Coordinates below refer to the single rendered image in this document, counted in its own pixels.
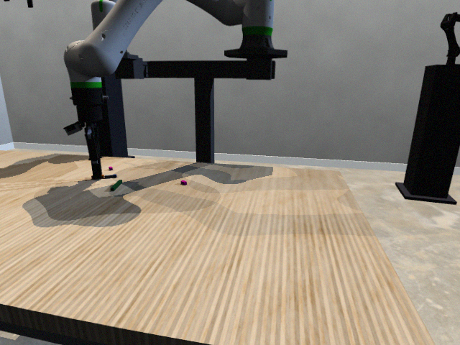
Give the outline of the green rod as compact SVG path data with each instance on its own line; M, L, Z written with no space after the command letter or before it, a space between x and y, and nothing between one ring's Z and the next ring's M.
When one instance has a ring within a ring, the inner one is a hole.
M115 191L122 184L122 180L118 180L112 187L111 191Z

